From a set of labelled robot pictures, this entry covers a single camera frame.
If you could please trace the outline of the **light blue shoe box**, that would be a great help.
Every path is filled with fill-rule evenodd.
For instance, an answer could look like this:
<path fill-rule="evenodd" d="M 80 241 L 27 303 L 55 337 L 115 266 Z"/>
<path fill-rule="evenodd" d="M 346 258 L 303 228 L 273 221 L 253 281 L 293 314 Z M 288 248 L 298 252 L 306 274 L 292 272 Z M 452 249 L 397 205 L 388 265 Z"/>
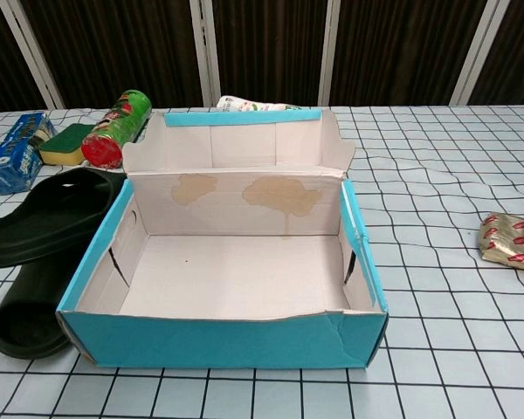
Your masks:
<path fill-rule="evenodd" d="M 346 368 L 388 304 L 330 110 L 155 113 L 60 300 L 102 367 Z"/>

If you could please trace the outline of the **black slipper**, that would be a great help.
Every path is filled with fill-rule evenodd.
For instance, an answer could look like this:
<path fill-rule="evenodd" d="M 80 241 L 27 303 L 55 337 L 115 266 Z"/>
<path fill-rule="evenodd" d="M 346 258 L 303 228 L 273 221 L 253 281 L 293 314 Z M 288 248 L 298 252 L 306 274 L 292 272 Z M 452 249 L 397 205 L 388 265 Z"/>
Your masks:
<path fill-rule="evenodd" d="M 21 267 L 0 303 L 0 353 L 35 360 L 71 344 L 56 311 L 80 261 L 43 258 Z"/>
<path fill-rule="evenodd" d="M 122 172 L 74 168 L 40 182 L 0 218 L 0 268 L 88 242 L 126 179 Z"/>

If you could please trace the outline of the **blue cardboard wrap box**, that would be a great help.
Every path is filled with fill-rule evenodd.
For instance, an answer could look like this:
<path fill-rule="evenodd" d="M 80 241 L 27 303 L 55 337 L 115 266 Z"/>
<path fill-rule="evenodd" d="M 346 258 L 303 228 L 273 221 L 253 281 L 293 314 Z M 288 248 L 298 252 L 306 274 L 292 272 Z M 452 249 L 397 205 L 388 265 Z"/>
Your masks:
<path fill-rule="evenodd" d="M 44 112 L 21 115 L 0 143 L 0 195 L 29 190 L 43 166 L 39 146 L 58 131 Z"/>

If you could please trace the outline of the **green chips can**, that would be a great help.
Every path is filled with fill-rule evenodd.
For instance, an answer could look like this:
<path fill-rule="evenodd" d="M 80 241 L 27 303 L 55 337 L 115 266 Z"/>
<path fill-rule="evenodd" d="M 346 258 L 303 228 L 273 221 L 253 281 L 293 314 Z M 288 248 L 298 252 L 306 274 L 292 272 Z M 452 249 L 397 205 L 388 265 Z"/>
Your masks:
<path fill-rule="evenodd" d="M 147 95 L 126 90 L 82 141 L 85 159 L 98 168 L 118 168 L 123 146 L 136 139 L 151 109 Z"/>

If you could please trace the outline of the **white black checkered tablecloth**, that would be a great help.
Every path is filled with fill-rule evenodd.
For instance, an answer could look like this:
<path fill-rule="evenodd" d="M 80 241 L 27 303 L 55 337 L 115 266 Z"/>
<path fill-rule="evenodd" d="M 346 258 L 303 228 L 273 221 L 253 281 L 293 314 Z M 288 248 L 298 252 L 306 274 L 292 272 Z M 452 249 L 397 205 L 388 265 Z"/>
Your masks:
<path fill-rule="evenodd" d="M 390 320 L 364 369 L 95 367 L 0 354 L 0 419 L 524 419 L 524 271 L 480 222 L 524 217 L 524 105 L 338 106 Z M 0 302 L 17 275 L 0 270 Z"/>

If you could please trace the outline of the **green yellow sponge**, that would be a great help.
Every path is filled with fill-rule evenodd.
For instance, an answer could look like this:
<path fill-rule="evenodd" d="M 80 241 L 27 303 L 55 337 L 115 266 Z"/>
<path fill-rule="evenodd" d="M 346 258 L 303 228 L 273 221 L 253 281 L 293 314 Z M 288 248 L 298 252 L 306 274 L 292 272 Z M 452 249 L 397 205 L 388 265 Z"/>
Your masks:
<path fill-rule="evenodd" d="M 92 132 L 94 125 L 74 123 L 39 146 L 41 159 L 46 165 L 78 166 L 85 158 L 82 141 Z"/>

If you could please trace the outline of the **gold red snack packet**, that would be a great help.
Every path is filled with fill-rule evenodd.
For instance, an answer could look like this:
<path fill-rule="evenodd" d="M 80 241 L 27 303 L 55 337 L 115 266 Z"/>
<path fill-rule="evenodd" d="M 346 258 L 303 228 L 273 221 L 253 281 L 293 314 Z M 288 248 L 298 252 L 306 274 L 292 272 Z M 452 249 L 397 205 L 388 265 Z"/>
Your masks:
<path fill-rule="evenodd" d="M 524 218 L 489 214 L 480 224 L 478 242 L 484 260 L 524 270 Z"/>

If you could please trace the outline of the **white metal screen post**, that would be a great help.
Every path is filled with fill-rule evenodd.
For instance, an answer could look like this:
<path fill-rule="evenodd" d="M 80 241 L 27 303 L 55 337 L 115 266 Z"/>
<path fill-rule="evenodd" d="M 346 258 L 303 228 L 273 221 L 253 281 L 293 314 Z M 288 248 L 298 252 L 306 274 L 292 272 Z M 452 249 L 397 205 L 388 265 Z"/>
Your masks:
<path fill-rule="evenodd" d="M 340 13 L 341 0 L 327 0 L 318 92 L 319 106 L 329 105 Z"/>
<path fill-rule="evenodd" d="M 452 92 L 450 106 L 468 104 L 509 3 L 510 0 L 486 0 L 485 8 Z"/>
<path fill-rule="evenodd" d="M 0 0 L 0 9 L 48 109 L 64 109 L 65 102 L 20 0 Z"/>
<path fill-rule="evenodd" d="M 213 1 L 189 0 L 189 5 L 203 106 L 213 107 L 221 97 Z"/>

